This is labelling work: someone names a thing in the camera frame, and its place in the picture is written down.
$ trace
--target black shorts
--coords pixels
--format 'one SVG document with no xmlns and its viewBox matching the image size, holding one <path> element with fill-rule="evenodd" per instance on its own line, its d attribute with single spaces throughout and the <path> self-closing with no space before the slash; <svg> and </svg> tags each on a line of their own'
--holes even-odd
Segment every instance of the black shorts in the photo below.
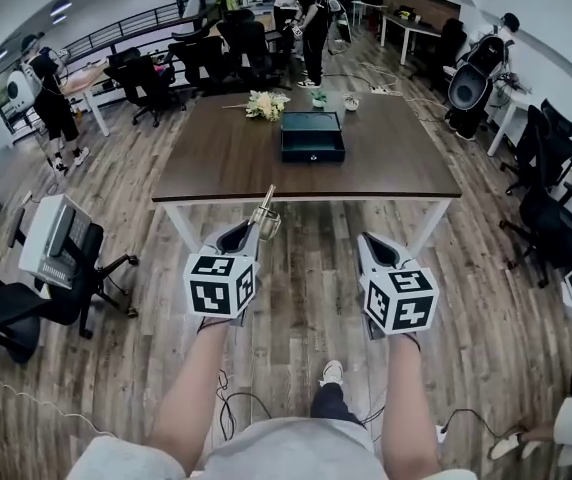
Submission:
<svg viewBox="0 0 572 480">
<path fill-rule="evenodd" d="M 44 121 L 50 140 L 59 139 L 62 133 L 67 141 L 79 137 L 75 118 L 70 112 L 68 101 L 63 96 L 53 95 L 52 98 L 36 101 L 35 112 Z"/>
</svg>

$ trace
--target white desk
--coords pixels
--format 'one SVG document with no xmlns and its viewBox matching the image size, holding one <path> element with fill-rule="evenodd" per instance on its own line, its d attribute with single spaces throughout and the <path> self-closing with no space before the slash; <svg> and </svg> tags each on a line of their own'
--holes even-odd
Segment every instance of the white desk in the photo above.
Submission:
<svg viewBox="0 0 572 480">
<path fill-rule="evenodd" d="M 104 73 L 104 69 L 108 67 L 106 61 L 100 62 L 95 66 L 90 66 L 88 68 L 83 68 L 77 71 L 70 79 L 66 82 L 66 85 L 62 87 L 62 94 L 66 98 L 72 98 L 75 96 L 82 96 L 86 101 L 86 105 L 93 112 L 95 120 L 99 125 L 104 137 L 110 135 L 108 126 L 102 117 L 102 113 L 99 111 L 99 107 L 95 102 L 93 97 L 93 85 L 102 80 L 108 80 L 108 76 Z"/>
<path fill-rule="evenodd" d="M 408 39 L 410 38 L 411 32 L 413 33 L 412 44 L 410 47 L 411 51 L 415 50 L 415 42 L 417 40 L 417 34 L 424 34 L 427 36 L 441 37 L 442 34 L 439 30 L 433 27 L 422 27 L 418 23 L 410 20 L 403 20 L 399 16 L 391 16 L 387 14 L 382 14 L 382 41 L 381 47 L 386 45 L 386 23 L 394 23 L 398 27 L 404 29 L 404 46 L 402 46 L 402 58 L 399 61 L 402 66 L 406 65 L 406 53 L 408 52 Z"/>
<path fill-rule="evenodd" d="M 353 27 L 355 26 L 355 17 L 357 16 L 357 7 L 359 7 L 359 22 L 360 23 L 362 21 L 362 18 L 364 17 L 364 7 L 370 7 L 371 9 L 377 9 L 380 12 L 382 12 L 384 9 L 386 9 L 385 5 L 367 4 L 366 2 L 362 2 L 361 0 L 353 0 Z"/>
<path fill-rule="evenodd" d="M 488 148 L 487 151 L 488 156 L 493 156 L 495 154 L 495 151 L 497 151 L 497 148 L 502 142 L 502 137 L 504 136 L 504 133 L 506 133 L 506 129 L 508 128 L 508 125 L 510 124 L 510 122 L 513 119 L 513 116 L 515 115 L 515 111 L 518 108 L 528 110 L 529 106 L 535 104 L 533 103 L 534 102 L 533 97 L 530 94 L 526 94 L 524 92 L 516 91 L 513 89 L 512 91 L 509 91 L 506 95 L 507 96 L 510 95 L 510 103 L 508 105 L 508 110 L 506 111 L 506 115 L 504 116 L 504 119 L 502 119 L 502 122 L 499 125 L 499 130 L 497 131 L 497 134 L 495 135 L 493 142 Z M 486 122 L 487 123 L 493 122 L 493 120 L 495 119 L 495 115 L 497 114 L 498 111 L 499 109 L 496 108 L 493 111 L 489 112 L 488 119 L 486 119 Z"/>
</svg>

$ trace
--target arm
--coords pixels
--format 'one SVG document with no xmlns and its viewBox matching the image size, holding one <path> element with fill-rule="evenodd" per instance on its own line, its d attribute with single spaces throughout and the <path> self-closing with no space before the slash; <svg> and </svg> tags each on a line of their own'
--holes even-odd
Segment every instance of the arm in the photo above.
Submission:
<svg viewBox="0 0 572 480">
<path fill-rule="evenodd" d="M 179 461 L 187 477 L 197 465 L 213 420 L 215 390 L 228 324 L 203 329 L 162 400 L 148 445 Z"/>
<path fill-rule="evenodd" d="M 317 7 L 317 4 L 313 4 L 308 8 L 308 13 L 306 14 L 306 16 L 304 17 L 304 23 L 301 24 L 301 26 L 299 28 L 301 28 L 302 30 L 306 30 L 306 27 L 309 25 L 309 23 L 311 21 L 313 21 L 313 18 L 315 17 L 315 15 L 317 14 L 317 11 L 319 10 L 319 8 Z"/>
<path fill-rule="evenodd" d="M 382 455 L 390 480 L 418 480 L 439 472 L 421 354 L 417 345 L 403 335 L 389 339 Z"/>
</svg>

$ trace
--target black box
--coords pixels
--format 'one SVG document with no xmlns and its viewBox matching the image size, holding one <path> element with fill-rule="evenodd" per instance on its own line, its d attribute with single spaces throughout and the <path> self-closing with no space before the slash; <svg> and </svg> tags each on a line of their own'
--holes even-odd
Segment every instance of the black box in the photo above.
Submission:
<svg viewBox="0 0 572 480">
<path fill-rule="evenodd" d="M 346 148 L 336 112 L 284 112 L 283 162 L 343 162 Z"/>
</svg>

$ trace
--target wooden floor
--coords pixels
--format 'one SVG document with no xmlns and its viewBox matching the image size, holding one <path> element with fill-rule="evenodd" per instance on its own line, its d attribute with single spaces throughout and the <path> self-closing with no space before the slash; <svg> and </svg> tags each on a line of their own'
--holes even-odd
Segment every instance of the wooden floor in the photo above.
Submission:
<svg viewBox="0 0 572 480">
<path fill-rule="evenodd" d="M 438 98 L 424 81 L 406 79 L 399 48 L 381 50 L 370 33 L 344 54 L 328 58 L 327 75 L 354 74 L 375 85 L 392 77 L 368 70 L 362 62 L 385 66 L 399 76 L 391 89 L 407 99 Z M 330 77 L 325 86 L 368 90 L 365 82 Z M 188 251 L 163 210 L 151 202 L 158 176 L 182 129 L 187 112 L 166 114 L 159 128 L 150 118 L 130 123 L 128 103 L 103 110 L 111 136 L 104 138 L 92 119 L 81 125 L 82 141 L 91 150 L 83 167 L 72 169 L 57 191 L 65 191 L 106 229 L 104 262 L 125 251 L 141 259 L 138 268 L 122 267 L 114 276 L 132 292 L 140 317 L 128 320 L 96 302 L 95 335 L 78 336 L 76 326 L 43 322 L 40 346 L 20 367 L 0 349 L 0 380 L 52 401 L 67 413 L 81 413 L 101 430 L 142 442 L 157 404 L 173 381 L 191 344 L 198 322 L 185 316 L 177 297 Z M 425 101 L 410 103 L 423 120 L 439 120 L 443 109 Z M 554 417 L 567 392 L 572 368 L 572 315 L 563 308 L 559 276 L 545 290 L 536 286 L 533 265 L 508 271 L 505 260 L 515 236 L 501 231 L 502 218 L 519 222 L 518 197 L 507 197 L 509 178 L 498 157 L 486 156 L 490 135 L 463 142 L 442 122 L 425 122 L 428 133 L 463 190 L 451 204 L 432 240 L 419 256 L 442 290 L 439 312 L 430 331 L 421 333 L 424 377 L 435 423 L 444 424 L 456 408 L 481 413 L 497 432 L 518 422 L 535 424 Z M 52 182 L 42 151 L 33 139 L 18 144 L 0 178 L 0 277 L 22 280 L 17 269 L 19 246 L 6 248 L 14 211 L 28 190 L 44 195 Z M 36 204 L 28 203 L 24 229 Z M 405 242 L 426 206 L 417 203 L 281 203 L 284 225 L 261 253 L 262 286 L 246 327 L 230 333 L 223 368 L 229 392 L 259 396 L 273 416 L 306 415 L 315 382 L 329 358 L 346 370 L 346 398 L 360 417 L 384 402 L 386 343 L 368 341 L 358 296 L 355 240 L 374 231 Z M 248 216 L 251 206 L 198 206 L 191 219 L 202 234 Z M 107 285 L 109 293 L 112 287 Z M 232 402 L 237 428 L 265 418 L 250 397 Z M 370 431 L 379 446 L 381 418 Z M 222 439 L 219 423 L 207 450 Z M 95 433 L 79 418 L 61 416 L 51 406 L 16 397 L 0 386 L 0 479 L 64 478 Z M 470 414 L 451 424 L 440 449 L 444 467 L 463 467 L 480 478 L 544 479 L 561 476 L 556 452 L 543 447 L 525 462 L 506 457 L 486 459 L 492 436 Z"/>
</svg>

